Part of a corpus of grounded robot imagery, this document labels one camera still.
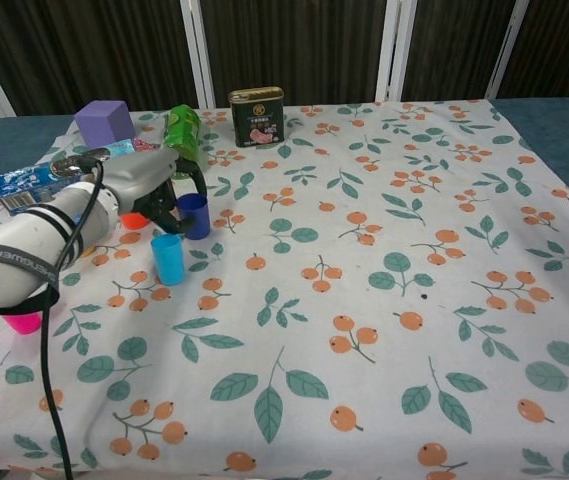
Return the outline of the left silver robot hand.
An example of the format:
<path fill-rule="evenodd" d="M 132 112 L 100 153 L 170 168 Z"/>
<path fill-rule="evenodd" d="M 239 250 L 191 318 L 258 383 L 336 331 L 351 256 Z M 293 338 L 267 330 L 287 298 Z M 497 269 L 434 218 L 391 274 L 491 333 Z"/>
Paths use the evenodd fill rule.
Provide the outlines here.
<path fill-rule="evenodd" d="M 175 172 L 186 174 L 197 193 L 207 196 L 200 167 L 173 148 L 135 152 L 108 160 L 103 185 L 117 198 L 120 215 L 141 214 L 168 234 L 186 234 L 195 226 L 195 220 L 177 219 L 172 213 L 177 200 L 172 183 Z"/>

